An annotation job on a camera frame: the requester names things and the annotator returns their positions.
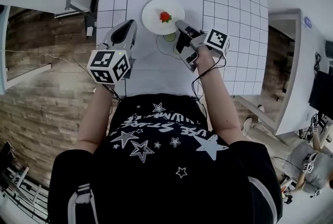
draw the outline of white table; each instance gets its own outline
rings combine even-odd
[[[45,72],[51,69],[51,64],[42,66],[38,69],[32,70],[30,72],[24,73],[14,79],[7,81],[6,73],[6,59],[5,59],[5,48],[6,48],[6,32],[7,32],[7,23],[9,17],[10,6],[5,6],[4,11],[0,14],[0,95],[4,95],[6,90],[12,86],[18,84],[21,81],[30,79],[31,77]]]
[[[193,96],[192,74],[174,53],[177,41],[167,42],[150,33],[141,21],[141,12],[150,0],[99,0],[97,16],[98,45],[111,27],[134,19],[138,31],[133,50],[136,59],[130,80],[122,81],[120,95],[169,93]],[[210,28],[229,34],[227,66],[219,69],[231,95],[259,95],[264,77],[267,38],[267,0],[177,0],[185,9],[185,21],[197,29]],[[195,88],[201,95],[202,89]]]
[[[301,10],[292,10],[270,15],[270,25],[281,32],[295,37],[295,49],[290,72],[290,79],[279,114],[275,120],[257,108],[255,97],[237,97],[236,99],[256,114],[271,131],[276,134],[284,134],[309,127],[311,117],[317,113],[310,107],[309,98],[312,90],[315,63],[315,53],[322,56],[320,62],[321,71],[328,72],[328,59],[325,55],[325,38],[312,24],[309,30],[304,23],[304,15]]]

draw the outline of black cable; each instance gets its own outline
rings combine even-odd
[[[105,85],[105,84],[103,84],[103,86],[104,86],[106,89],[108,89],[111,93],[113,93],[113,94],[116,96],[116,98],[117,98],[117,100],[118,100],[118,105],[119,105],[119,102],[120,102],[121,98],[118,96],[117,92],[114,91],[113,89],[109,88],[109,87],[108,87],[107,85]]]
[[[316,57],[316,61],[314,63],[313,71],[314,71],[314,75],[317,76],[317,72],[319,71],[319,63],[321,62],[322,57],[321,57],[321,55],[318,52],[316,52],[315,57]]]
[[[74,58],[73,58],[73,61],[75,61],[75,63],[78,65],[78,66],[80,66],[89,76],[90,76],[90,78],[91,79],[93,79],[92,78],[92,76],[90,75],[90,73],[88,73],[88,71],[85,69],[85,68],[83,68],[83,66],[81,66]],[[107,87],[107,85],[105,85],[105,84],[103,84],[103,86],[106,88],[106,89],[108,89],[110,92],[112,92],[113,93],[113,95],[115,95],[115,97],[117,98],[117,100],[118,100],[118,105],[119,105],[119,102],[120,102],[120,100],[121,100],[121,98],[119,97],[119,95],[117,94],[117,92],[116,91],[114,91],[113,89],[110,89],[109,87]]]
[[[206,71],[204,71],[203,73],[201,73],[201,74],[200,74],[200,75],[199,75],[199,76],[198,76],[198,77],[192,82],[192,91],[193,91],[194,95],[196,96],[196,101],[198,101],[198,102],[202,105],[202,107],[203,107],[204,115],[205,115],[205,117],[206,117],[206,120],[207,120],[207,111],[206,111],[206,108],[205,108],[204,105],[200,102],[200,99],[199,99],[198,96],[197,96],[197,93],[196,93],[195,88],[194,88],[194,83],[195,83],[197,80],[199,80],[201,77],[203,77],[203,76],[205,76],[207,73],[209,73],[211,70],[225,67],[227,61],[226,61],[226,59],[225,59],[224,57],[223,57],[223,59],[224,59],[224,65],[223,65],[223,66],[217,66],[217,67],[215,67],[215,66],[220,62],[220,60],[221,60],[222,57],[223,57],[223,56],[221,55],[221,56],[219,57],[219,60],[218,60],[218,61],[217,61],[212,67],[210,67],[209,69],[207,69]]]
[[[278,156],[274,156],[274,157],[272,157],[272,158],[273,158],[273,159],[284,160],[284,159],[282,159],[281,157],[278,157]],[[288,160],[284,160],[284,161],[288,162],[290,165],[292,165],[292,166],[294,166],[295,168],[299,169],[301,172],[303,171],[303,170],[301,170],[298,166],[295,166],[294,164],[292,164],[292,163],[289,162]]]

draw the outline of cable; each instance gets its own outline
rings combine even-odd
[[[273,158],[273,159],[284,160],[284,159],[282,159],[281,157],[278,157],[278,156],[274,156],[274,157],[272,157],[272,158]],[[302,170],[301,170],[298,166],[295,166],[294,164],[292,164],[292,163],[289,162],[288,160],[284,160],[284,161],[288,162],[290,165],[294,166],[295,168],[299,169],[299,170],[302,172]]]
[[[200,79],[198,80],[198,92],[199,92],[199,85],[201,86],[201,89],[203,90],[203,87],[202,87]]]
[[[321,62],[322,57],[318,52],[316,52],[315,58],[316,58],[316,61],[314,63],[313,71],[314,71],[314,75],[317,76],[317,72],[319,71],[319,63]]]
[[[221,60],[221,58],[223,57],[223,59],[224,59],[224,65],[223,66],[217,66],[217,67],[215,67],[219,62],[220,62],[220,60]],[[195,88],[194,88],[194,83],[197,81],[197,80],[200,80],[200,78],[201,77],[203,77],[203,76],[205,76],[207,73],[209,73],[211,70],[214,70],[214,69],[218,69],[218,68],[223,68],[223,67],[225,67],[226,66],[226,63],[227,63],[227,61],[226,61],[226,59],[224,58],[224,56],[223,55],[221,55],[220,57],[219,57],[219,60],[212,66],[212,67],[210,67],[209,69],[207,69],[206,71],[204,71],[203,73],[201,73],[193,82],[192,82],[192,91],[193,91],[193,93],[194,93],[194,95],[196,96],[196,100],[202,105],[202,107],[203,107],[203,110],[204,110],[204,115],[205,115],[205,117],[206,117],[206,120],[207,120],[207,111],[206,111],[206,108],[204,107],[204,105],[200,102],[200,99],[202,98],[202,96],[200,97],[200,98],[198,98],[198,96],[197,96],[197,93],[196,93],[196,91],[195,91]]]
[[[50,57],[52,57],[52,58],[55,58],[55,59],[61,59],[61,60],[64,60],[65,62],[67,62],[67,63],[69,63],[69,64],[74,64],[74,63],[69,62],[68,60],[66,60],[66,59],[64,59],[64,58],[56,57],[56,56],[53,56],[53,55],[51,55],[51,54],[49,54],[49,53],[41,52],[41,51],[21,51],[21,50],[9,50],[9,49],[5,49],[5,50],[1,50],[1,51],[7,51],[7,52],[22,52],[22,53],[41,53],[41,54],[48,55],[48,56],[50,56]],[[90,52],[76,52],[76,53],[78,53],[78,54],[82,54],[82,53],[91,54]],[[89,73],[85,68],[83,68],[83,66],[81,66],[81,65],[80,65],[80,64],[79,64],[74,58],[73,58],[73,61],[75,61],[75,63],[76,63],[79,67],[81,67],[82,70],[84,70],[84,71],[90,76],[91,79],[93,79],[92,76],[90,75],[90,73]],[[104,86],[105,88],[107,88],[110,92],[112,92],[112,93],[116,96],[116,98],[117,98],[117,100],[118,100],[118,105],[119,105],[119,102],[120,102],[121,98],[119,97],[119,95],[117,94],[117,92],[114,91],[114,90],[112,90],[112,89],[109,89],[105,84],[103,84],[103,86]]]

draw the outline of white star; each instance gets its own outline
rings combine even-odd
[[[206,151],[213,160],[216,160],[216,152],[227,150],[229,147],[217,144],[217,135],[212,135],[208,140],[193,135],[193,137],[201,144],[197,151]]]
[[[125,133],[124,131],[121,131],[121,136],[113,139],[111,142],[116,142],[116,141],[120,141],[121,140],[121,148],[124,149],[125,145],[127,144],[127,142],[131,139],[138,139],[137,136],[133,135],[134,132],[130,132],[130,133]]]
[[[160,146],[161,146],[161,144],[160,144],[159,142],[157,142],[157,143],[154,143],[154,145],[155,145],[155,148],[158,148],[158,149],[160,149]]]
[[[173,147],[176,148],[177,144],[181,144],[181,142],[179,142],[179,137],[177,138],[172,137],[170,144],[173,144]]]
[[[178,171],[176,172],[176,174],[179,175],[180,178],[182,178],[183,176],[187,175],[186,168],[178,167]]]
[[[161,113],[161,111],[165,110],[164,108],[162,108],[162,102],[159,103],[158,105],[156,105],[156,104],[153,103],[153,105],[155,107],[155,109],[153,110],[153,112],[157,111],[157,112]]]
[[[147,147],[148,140],[143,142],[142,144],[138,144],[135,141],[131,141],[133,146],[135,147],[134,151],[130,154],[130,156],[139,156],[141,161],[144,163],[146,160],[147,154],[154,154],[155,152]]]

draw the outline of person in background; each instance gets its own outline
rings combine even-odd
[[[50,223],[279,221],[267,149],[242,135],[209,50],[198,54],[213,132],[194,98],[155,94],[123,98],[105,136],[113,93],[98,85],[75,149],[54,161]]]
[[[311,196],[319,194],[324,188],[333,189],[333,158],[332,153],[324,153],[320,149],[317,132],[313,133],[313,148],[306,140],[300,139],[296,133],[287,133],[275,137],[263,132],[265,128],[259,121],[252,127],[252,119],[248,118],[243,124],[243,135],[254,142],[262,143],[267,147],[273,159],[273,164],[293,178],[296,182],[295,191],[303,190]],[[318,152],[311,173],[303,172],[306,156]]]

